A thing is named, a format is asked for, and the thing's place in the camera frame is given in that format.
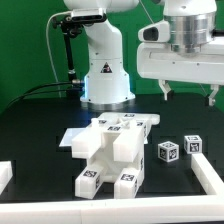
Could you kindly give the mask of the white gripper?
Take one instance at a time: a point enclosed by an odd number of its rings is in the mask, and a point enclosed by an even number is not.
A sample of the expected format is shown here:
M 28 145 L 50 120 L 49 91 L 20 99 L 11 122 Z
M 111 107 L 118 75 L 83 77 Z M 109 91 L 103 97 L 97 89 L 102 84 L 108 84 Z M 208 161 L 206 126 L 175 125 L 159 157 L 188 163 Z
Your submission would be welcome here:
M 159 79 L 165 100 L 172 91 L 167 80 L 211 84 L 208 105 L 214 106 L 218 84 L 224 84 L 224 39 L 202 45 L 195 54 L 173 52 L 165 43 L 141 43 L 137 50 L 137 71 L 143 78 Z

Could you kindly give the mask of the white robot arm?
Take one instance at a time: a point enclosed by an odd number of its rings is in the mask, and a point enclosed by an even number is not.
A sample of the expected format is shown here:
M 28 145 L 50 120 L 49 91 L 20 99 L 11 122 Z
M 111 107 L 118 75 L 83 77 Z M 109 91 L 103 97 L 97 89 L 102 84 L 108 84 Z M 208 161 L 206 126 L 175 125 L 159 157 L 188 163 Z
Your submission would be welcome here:
M 123 68 L 121 32 L 109 13 L 130 10 L 140 0 L 64 0 L 74 25 L 88 37 L 89 72 L 81 101 L 98 108 L 117 106 L 134 98 Z M 137 71 L 156 79 L 161 90 L 171 81 L 209 84 L 208 102 L 224 86 L 224 33 L 215 29 L 215 0 L 152 0 L 164 7 L 163 19 L 138 32 Z

